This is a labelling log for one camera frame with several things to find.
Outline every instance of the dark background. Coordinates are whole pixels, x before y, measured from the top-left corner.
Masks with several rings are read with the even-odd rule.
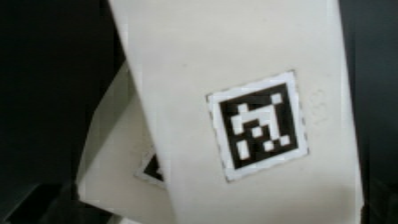
[[[398,1],[340,0],[340,15],[367,189],[398,183]],[[106,1],[0,0],[0,222],[31,184],[72,182],[120,62]]]

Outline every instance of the white plastic surface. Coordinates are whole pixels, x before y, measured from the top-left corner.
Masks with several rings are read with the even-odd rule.
[[[356,224],[362,194],[337,0],[109,4],[177,223]],[[308,155],[227,182],[205,95],[289,70]]]
[[[134,177],[149,150],[150,138],[124,64],[90,121],[78,172],[79,200],[143,224],[173,224],[166,191]]]

